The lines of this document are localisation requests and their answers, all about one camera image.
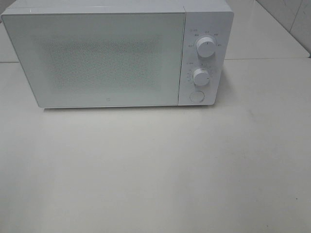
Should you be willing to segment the round white door button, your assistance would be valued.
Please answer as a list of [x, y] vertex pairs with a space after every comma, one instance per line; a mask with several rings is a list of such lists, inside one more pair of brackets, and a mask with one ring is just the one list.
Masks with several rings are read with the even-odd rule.
[[204, 100], [205, 94], [202, 91], [194, 91], [190, 94], [190, 100], [195, 103], [200, 103]]

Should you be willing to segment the white timer knob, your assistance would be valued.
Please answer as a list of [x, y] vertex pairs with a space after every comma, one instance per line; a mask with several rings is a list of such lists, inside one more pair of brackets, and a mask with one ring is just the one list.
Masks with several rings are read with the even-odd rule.
[[196, 86], [205, 86], [209, 83], [211, 75], [205, 69], [196, 69], [192, 74], [193, 83]]

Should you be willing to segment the white microwave door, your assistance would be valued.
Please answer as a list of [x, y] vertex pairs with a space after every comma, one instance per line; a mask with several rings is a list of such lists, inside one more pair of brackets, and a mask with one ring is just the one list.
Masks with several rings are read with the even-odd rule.
[[4, 15], [42, 108], [178, 103], [184, 13]]

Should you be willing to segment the upper white power knob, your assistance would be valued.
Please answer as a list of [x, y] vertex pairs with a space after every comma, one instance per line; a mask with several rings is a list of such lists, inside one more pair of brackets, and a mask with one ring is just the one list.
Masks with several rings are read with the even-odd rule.
[[210, 35], [205, 35], [198, 39], [198, 41], [196, 42], [197, 53], [202, 58], [208, 58], [212, 56], [216, 51], [216, 47], [217, 42]]

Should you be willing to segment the white microwave oven body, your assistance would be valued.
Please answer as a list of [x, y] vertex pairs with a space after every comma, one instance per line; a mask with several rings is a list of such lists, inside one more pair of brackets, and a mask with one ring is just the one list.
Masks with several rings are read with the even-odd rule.
[[[173, 106], [214, 104], [234, 18], [224, 0], [17, 0], [2, 13], [1, 19], [3, 21], [4, 15], [164, 13], [185, 15], [178, 103]], [[208, 58], [200, 57], [196, 50], [196, 42], [205, 35], [212, 36], [217, 42], [215, 53]], [[193, 83], [192, 74], [199, 68], [211, 75], [205, 86]], [[202, 102], [190, 100], [194, 91], [204, 92]]]

